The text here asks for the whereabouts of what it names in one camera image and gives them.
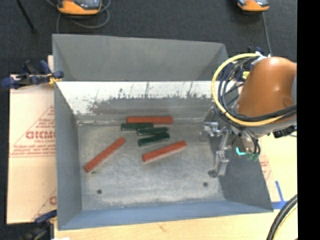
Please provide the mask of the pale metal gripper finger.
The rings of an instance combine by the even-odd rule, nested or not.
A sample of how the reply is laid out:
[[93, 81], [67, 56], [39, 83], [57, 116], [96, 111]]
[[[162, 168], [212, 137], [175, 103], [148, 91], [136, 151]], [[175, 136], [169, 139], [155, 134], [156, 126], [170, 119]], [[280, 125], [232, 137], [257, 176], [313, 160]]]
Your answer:
[[213, 156], [213, 168], [208, 171], [211, 178], [224, 176], [229, 163], [229, 158], [224, 150], [218, 150]]
[[207, 138], [215, 138], [221, 136], [219, 123], [217, 121], [206, 121], [202, 125], [202, 130], [199, 132], [199, 140], [205, 142]]

